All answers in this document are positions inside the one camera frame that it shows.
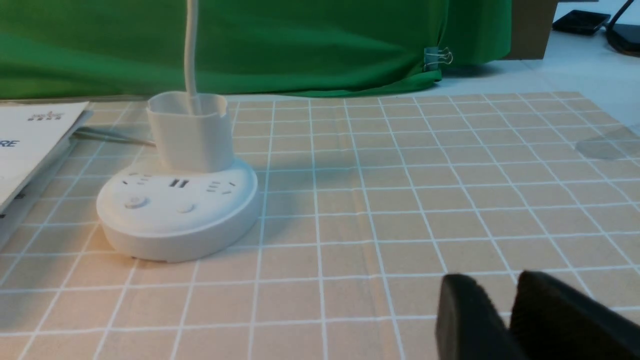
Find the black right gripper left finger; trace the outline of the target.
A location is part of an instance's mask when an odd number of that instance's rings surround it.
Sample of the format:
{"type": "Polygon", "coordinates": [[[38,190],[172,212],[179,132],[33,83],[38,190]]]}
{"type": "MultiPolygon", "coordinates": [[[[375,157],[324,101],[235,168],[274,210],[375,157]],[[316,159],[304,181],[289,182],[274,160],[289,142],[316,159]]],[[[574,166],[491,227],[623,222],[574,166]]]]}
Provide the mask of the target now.
{"type": "Polygon", "coordinates": [[[440,360],[524,360],[487,292],[471,276],[443,276],[435,340],[440,360]]]}

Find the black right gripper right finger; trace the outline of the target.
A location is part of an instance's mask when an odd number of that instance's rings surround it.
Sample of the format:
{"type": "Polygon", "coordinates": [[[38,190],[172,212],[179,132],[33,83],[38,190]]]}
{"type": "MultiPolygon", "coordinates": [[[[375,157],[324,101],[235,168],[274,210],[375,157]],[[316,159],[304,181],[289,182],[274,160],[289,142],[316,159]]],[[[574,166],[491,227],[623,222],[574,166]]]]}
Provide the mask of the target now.
{"type": "Polygon", "coordinates": [[[541,271],[519,275],[509,332],[530,360],[637,360],[638,324],[541,271]]]}

